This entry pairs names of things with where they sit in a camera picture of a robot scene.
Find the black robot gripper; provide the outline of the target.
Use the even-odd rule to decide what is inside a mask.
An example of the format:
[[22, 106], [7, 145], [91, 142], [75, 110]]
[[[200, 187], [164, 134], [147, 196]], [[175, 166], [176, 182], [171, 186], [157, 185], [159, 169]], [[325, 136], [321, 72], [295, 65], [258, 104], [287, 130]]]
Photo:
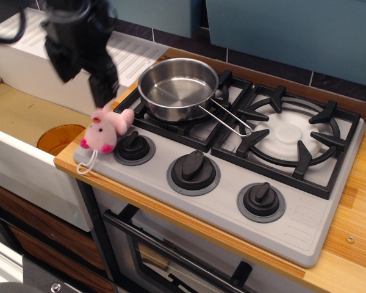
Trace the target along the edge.
[[107, 53], [107, 41], [115, 28], [115, 11], [109, 1], [46, 1], [45, 48], [63, 82], [81, 70], [88, 79], [95, 106], [103, 108], [117, 96], [118, 74]]

